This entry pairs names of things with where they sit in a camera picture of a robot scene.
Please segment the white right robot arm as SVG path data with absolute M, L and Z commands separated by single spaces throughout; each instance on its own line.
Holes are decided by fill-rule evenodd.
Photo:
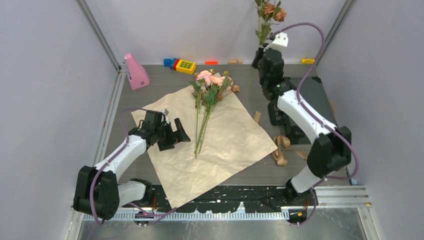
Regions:
M 346 126 L 327 121 L 299 93 L 300 86 L 284 77 L 285 62 L 280 51 L 259 47 L 252 66 L 258 70 L 263 95 L 271 106 L 291 118 L 312 144 L 306 166 L 286 182 L 284 199 L 299 205 L 310 189 L 332 172 L 351 163 L 352 133 Z

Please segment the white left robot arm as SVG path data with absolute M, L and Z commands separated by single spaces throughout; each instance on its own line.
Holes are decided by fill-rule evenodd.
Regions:
M 146 110 L 138 125 L 129 130 L 123 142 L 104 160 L 93 166 L 83 166 L 77 175 L 72 207 L 91 215 L 96 222 L 110 220 L 126 205 L 148 207 L 154 200 L 152 183 L 132 178 L 119 184 L 123 173 L 150 147 L 171 150 L 178 143 L 190 142 L 179 118 L 173 129 L 166 109 Z

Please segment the pink and brown rose stem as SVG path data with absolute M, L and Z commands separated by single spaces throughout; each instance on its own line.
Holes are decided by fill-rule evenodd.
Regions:
M 234 81 L 230 77 L 228 71 L 224 71 L 223 75 L 220 75 L 220 73 L 215 72 L 211 77 L 211 81 L 212 84 L 210 85 L 207 95 L 205 95 L 205 100 L 210 106 L 207 126 L 215 106 L 217 105 L 217 103 L 221 102 L 224 99 L 225 94 L 230 92 L 237 93 L 240 91 L 240 87 L 237 84 L 234 84 Z

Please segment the peach wrapping paper sheet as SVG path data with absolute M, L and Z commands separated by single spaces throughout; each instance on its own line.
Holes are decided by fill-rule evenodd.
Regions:
M 178 143 L 160 151 L 152 146 L 125 171 L 125 178 L 139 178 L 160 184 L 171 207 L 178 208 L 223 183 L 233 175 L 267 157 L 277 147 L 269 134 L 254 120 L 240 98 L 245 87 L 223 92 L 223 100 L 210 113 L 202 127 L 205 111 L 195 109 L 190 82 L 184 73 L 156 76 L 151 84 L 131 99 L 140 110 L 167 109 L 169 119 L 179 118 L 191 142 Z

